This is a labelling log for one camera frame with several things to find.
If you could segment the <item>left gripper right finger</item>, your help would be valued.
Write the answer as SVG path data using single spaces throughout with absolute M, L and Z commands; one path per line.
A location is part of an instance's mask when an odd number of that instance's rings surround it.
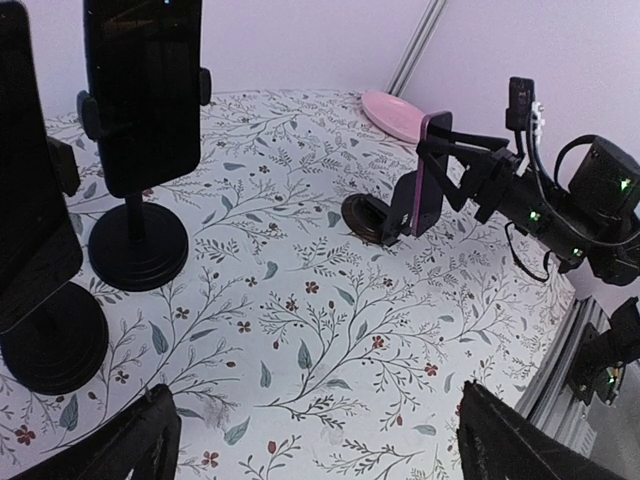
M 457 442 L 466 479 L 619 478 L 545 435 L 476 381 L 464 383 Z

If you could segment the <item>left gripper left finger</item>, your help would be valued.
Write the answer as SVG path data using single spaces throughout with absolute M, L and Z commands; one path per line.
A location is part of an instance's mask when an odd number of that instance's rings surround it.
M 181 418 L 158 384 L 81 442 L 21 472 L 21 479 L 173 479 Z

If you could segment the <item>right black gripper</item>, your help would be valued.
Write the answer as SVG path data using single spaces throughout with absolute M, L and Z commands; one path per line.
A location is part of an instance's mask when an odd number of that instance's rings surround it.
M 506 147 L 506 138 L 472 135 L 430 124 L 419 141 L 417 153 L 440 186 L 450 206 L 460 211 L 469 199 L 478 209 L 474 218 L 485 224 L 498 210 L 522 159 Z M 480 182 L 480 155 L 491 152 L 489 170 Z M 455 186 L 441 165 L 440 157 L 452 156 L 466 167 L 460 184 Z

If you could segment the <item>black phone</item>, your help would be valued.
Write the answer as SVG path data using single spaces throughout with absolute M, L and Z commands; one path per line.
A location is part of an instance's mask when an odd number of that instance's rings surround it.
M 86 1 L 81 110 L 110 194 L 124 198 L 200 161 L 199 1 Z
M 70 281 L 83 255 L 51 161 L 29 16 L 1 4 L 1 330 Z
M 437 133 L 450 131 L 453 115 L 449 111 L 427 114 L 421 121 L 419 144 L 433 139 L 438 140 Z M 411 216 L 411 233 L 414 237 L 422 236 L 439 220 L 443 204 L 443 192 L 427 168 L 428 156 L 417 152 L 418 163 L 415 180 L 415 191 Z

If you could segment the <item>black phone stand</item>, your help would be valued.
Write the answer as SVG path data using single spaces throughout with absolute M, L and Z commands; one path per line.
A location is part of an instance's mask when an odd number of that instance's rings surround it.
M 51 137 L 47 142 L 63 197 L 75 194 L 80 180 L 71 146 Z M 62 395 L 79 389 L 96 374 L 106 355 L 104 313 L 74 277 L 13 329 L 1 330 L 7 368 L 36 393 Z
M 202 67 L 200 86 L 203 106 L 211 98 L 212 81 L 210 72 Z M 81 124 L 87 93 L 78 95 Z M 180 273 L 189 254 L 183 222 L 171 209 L 144 200 L 145 190 L 118 198 L 121 205 L 101 215 L 89 236 L 88 254 L 94 272 L 108 285 L 129 292 L 149 291 L 168 283 Z

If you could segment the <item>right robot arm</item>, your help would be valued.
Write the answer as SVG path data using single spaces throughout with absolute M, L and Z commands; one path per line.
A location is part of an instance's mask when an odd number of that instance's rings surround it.
M 531 167 L 517 174 L 522 159 L 499 137 L 462 134 L 436 128 L 417 146 L 417 154 L 451 207 L 469 200 L 481 224 L 498 212 L 560 260 L 566 273 L 588 261 L 604 283 L 626 286 L 639 277 L 639 240 L 629 240 L 639 226 L 627 217 L 598 215 L 585 196 L 569 193 Z

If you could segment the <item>small black charging stand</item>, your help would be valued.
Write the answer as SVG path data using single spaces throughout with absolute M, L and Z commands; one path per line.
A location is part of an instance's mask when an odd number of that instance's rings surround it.
M 341 215 L 349 229 L 360 239 L 375 245 L 393 246 L 400 235 L 411 233 L 416 172 L 399 178 L 391 202 L 372 194 L 353 194 L 342 203 Z

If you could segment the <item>pink plate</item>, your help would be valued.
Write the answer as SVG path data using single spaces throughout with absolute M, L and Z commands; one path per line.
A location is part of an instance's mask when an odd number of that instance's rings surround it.
M 392 137 L 417 144 L 425 113 L 407 101 L 381 91 L 367 91 L 361 96 L 365 116 Z

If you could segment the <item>floral table mat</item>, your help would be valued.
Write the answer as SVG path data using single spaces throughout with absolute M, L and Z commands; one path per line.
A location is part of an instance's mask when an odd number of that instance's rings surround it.
M 515 404 L 574 291 L 528 278 L 543 249 L 501 216 L 444 208 L 392 247 L 352 235 L 349 195 L 389 200 L 415 150 L 353 91 L 216 95 L 196 171 L 146 190 L 182 220 L 181 274 L 126 293 L 84 266 L 110 343 L 83 388 L 1 376 L 1 475 L 86 438 L 152 386 L 182 420 L 181 479 L 458 479 L 466 381 Z

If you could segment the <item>front aluminium rail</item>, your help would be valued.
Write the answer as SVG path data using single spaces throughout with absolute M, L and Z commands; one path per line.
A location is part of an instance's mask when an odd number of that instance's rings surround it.
M 516 411 L 546 435 L 600 463 L 639 460 L 639 362 L 589 404 L 569 386 L 571 363 L 584 335 L 602 334 L 609 317 L 593 298 L 575 299 Z

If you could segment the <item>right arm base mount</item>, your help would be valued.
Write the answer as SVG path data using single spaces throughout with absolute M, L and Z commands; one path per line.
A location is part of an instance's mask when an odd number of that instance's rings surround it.
M 620 369 L 639 359 L 638 297 L 630 297 L 609 318 L 610 328 L 598 333 L 592 324 L 583 331 L 579 347 L 569 370 L 567 383 L 576 398 L 589 406 L 597 388 L 605 396 L 621 378 Z

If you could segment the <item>right aluminium frame post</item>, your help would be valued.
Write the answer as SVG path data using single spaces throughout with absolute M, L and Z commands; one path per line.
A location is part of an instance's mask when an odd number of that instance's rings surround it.
M 435 34 L 448 4 L 448 0 L 432 0 L 428 3 L 386 87 L 388 94 L 400 97 L 404 93 L 424 51 Z

